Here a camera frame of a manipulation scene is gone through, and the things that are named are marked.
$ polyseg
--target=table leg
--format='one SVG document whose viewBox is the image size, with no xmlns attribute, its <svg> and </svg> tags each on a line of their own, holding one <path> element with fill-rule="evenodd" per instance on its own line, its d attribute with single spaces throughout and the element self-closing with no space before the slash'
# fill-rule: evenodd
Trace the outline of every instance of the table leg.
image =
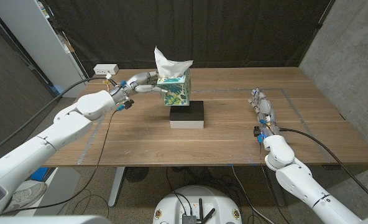
<svg viewBox="0 0 368 224">
<path fill-rule="evenodd" d="M 109 200 L 108 200 L 108 206 L 110 208 L 114 207 L 116 204 L 117 196 L 120 192 L 120 189 L 122 186 L 121 183 L 124 178 L 124 170 L 125 170 L 125 167 L 116 168 L 114 183 L 112 184 L 111 194 L 109 195 Z"/>
<path fill-rule="evenodd" d="M 277 178 L 275 177 L 275 172 L 267 169 L 267 177 L 269 178 L 267 181 L 271 183 L 271 191 L 274 195 L 275 201 L 278 203 L 279 207 L 284 207 L 286 205 L 285 199 L 283 197 L 282 187 L 279 185 Z"/>
</svg>

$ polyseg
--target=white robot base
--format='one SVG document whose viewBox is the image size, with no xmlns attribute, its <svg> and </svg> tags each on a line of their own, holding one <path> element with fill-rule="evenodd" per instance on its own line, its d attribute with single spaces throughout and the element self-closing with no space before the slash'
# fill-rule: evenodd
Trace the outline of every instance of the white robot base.
<svg viewBox="0 0 368 224">
<path fill-rule="evenodd" d="M 186 215 L 176 195 L 170 193 L 158 203 L 154 213 L 153 224 L 242 223 L 241 214 L 235 202 L 214 188 L 202 185 L 189 185 L 179 188 L 175 192 L 182 201 Z"/>
</svg>

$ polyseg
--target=tissue box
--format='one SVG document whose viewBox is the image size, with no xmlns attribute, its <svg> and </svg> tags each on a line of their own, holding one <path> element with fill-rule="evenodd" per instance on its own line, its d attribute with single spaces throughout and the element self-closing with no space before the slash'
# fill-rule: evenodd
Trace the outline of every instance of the tissue box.
<svg viewBox="0 0 368 224">
<path fill-rule="evenodd" d="M 159 78 L 157 85 L 169 90 L 168 93 L 161 94 L 165 106 L 188 106 L 190 104 L 191 76 L 189 68 L 177 78 Z"/>
</svg>

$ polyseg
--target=wooden table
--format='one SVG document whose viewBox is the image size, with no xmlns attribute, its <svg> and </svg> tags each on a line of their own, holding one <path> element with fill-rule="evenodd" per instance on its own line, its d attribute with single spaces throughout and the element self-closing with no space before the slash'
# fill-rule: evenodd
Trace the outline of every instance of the wooden table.
<svg viewBox="0 0 368 224">
<path fill-rule="evenodd" d="M 120 70 L 113 79 L 127 80 L 148 70 Z M 191 100 L 205 104 L 204 129 L 170 129 L 169 109 L 158 93 L 137 94 L 132 108 L 112 118 L 101 166 L 248 166 L 260 164 L 253 137 L 257 116 L 247 99 L 263 89 L 275 109 L 277 125 L 312 134 L 345 164 L 368 164 L 368 145 L 299 68 L 193 68 Z M 81 95 L 105 90 L 92 80 Z M 59 150 L 45 166 L 95 166 L 103 145 L 109 112 L 97 128 Z M 305 164 L 336 164 L 312 140 L 281 133 Z M 81 162 L 80 155 L 88 144 Z"/>
</svg>

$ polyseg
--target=blue connector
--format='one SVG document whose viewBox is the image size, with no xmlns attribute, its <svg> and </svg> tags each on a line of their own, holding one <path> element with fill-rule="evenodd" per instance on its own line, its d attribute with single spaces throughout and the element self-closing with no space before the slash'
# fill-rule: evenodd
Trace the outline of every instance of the blue connector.
<svg viewBox="0 0 368 224">
<path fill-rule="evenodd" d="M 261 135 L 259 135 L 259 136 L 257 137 L 257 141 L 258 141 L 259 143 L 261 143 L 261 142 L 263 141 L 263 138 L 262 138 L 262 136 L 261 136 Z"/>
<path fill-rule="evenodd" d="M 118 107 L 116 108 L 116 110 L 117 110 L 117 111 L 121 111 L 121 110 L 123 110 L 123 109 L 124 109 L 124 105 L 118 106 Z"/>
</svg>

